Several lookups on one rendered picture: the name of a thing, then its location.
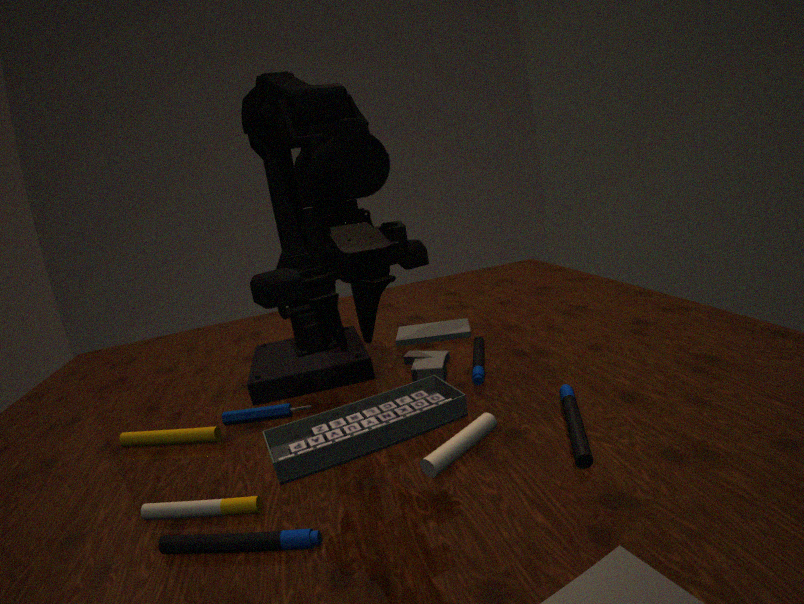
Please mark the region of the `black marker with blue cap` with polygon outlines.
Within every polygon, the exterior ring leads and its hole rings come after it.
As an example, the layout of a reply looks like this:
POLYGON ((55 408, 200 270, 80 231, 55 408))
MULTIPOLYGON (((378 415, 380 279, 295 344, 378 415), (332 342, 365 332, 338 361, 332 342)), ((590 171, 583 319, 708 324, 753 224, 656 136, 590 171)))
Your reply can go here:
POLYGON ((484 382, 484 361, 485 361, 485 348, 484 338, 476 337, 473 344, 473 373, 472 380, 475 385, 481 385, 484 382))
POLYGON ((589 448, 588 438, 579 412, 574 390, 568 384, 560 388, 560 399, 563 404, 565 420, 573 449, 574 461, 580 469, 587 469, 593 464, 591 449, 589 448))
POLYGON ((229 534, 162 535, 158 548, 162 554, 207 554, 284 551, 320 546, 320 530, 310 529, 229 534))

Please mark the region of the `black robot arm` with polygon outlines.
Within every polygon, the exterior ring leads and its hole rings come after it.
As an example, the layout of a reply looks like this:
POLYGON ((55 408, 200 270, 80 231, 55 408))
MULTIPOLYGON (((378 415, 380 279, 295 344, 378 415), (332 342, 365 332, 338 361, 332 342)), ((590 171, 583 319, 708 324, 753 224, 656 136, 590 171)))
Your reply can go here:
MULTIPOLYGON (((241 117, 251 149, 264 160, 282 248, 276 269, 312 269, 302 209, 376 193, 388 177, 389 154, 340 83, 311 85, 287 71, 256 76, 241 117), (294 165, 291 149, 297 147, 294 165)), ((370 213, 357 211, 356 221, 346 223, 335 214, 323 219, 320 263, 328 265, 330 258, 344 283, 386 277, 390 260, 407 255, 406 226, 392 221, 373 227, 370 213)), ((307 303, 277 309, 284 320, 291 318, 298 357, 338 347, 307 303)))

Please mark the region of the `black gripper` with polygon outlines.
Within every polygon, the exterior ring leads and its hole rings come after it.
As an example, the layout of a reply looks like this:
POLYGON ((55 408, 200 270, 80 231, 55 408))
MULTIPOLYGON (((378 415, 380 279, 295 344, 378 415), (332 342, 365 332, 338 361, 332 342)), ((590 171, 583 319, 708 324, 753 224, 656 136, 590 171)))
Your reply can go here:
MULTIPOLYGON (((338 223, 346 223, 356 221, 357 211, 364 211, 364 208, 358 209, 357 199, 302 209, 301 224, 302 228, 306 228, 311 253, 308 260, 313 268, 300 272, 279 268, 254 275, 250 281, 254 302, 265 309, 296 301, 307 303, 319 316, 340 349, 345 352, 348 352, 348 349, 337 308, 338 293, 331 291, 329 283, 338 280, 339 275, 330 258, 327 259, 328 265, 321 265, 318 245, 326 215, 335 214, 338 223)), ((425 245, 419 239, 407 240, 407 255, 390 260, 390 265, 399 264, 409 270, 429 264, 425 245)), ((381 294, 395 279, 396 276, 388 275, 350 283, 360 330, 364 341, 368 344, 372 342, 381 294)))

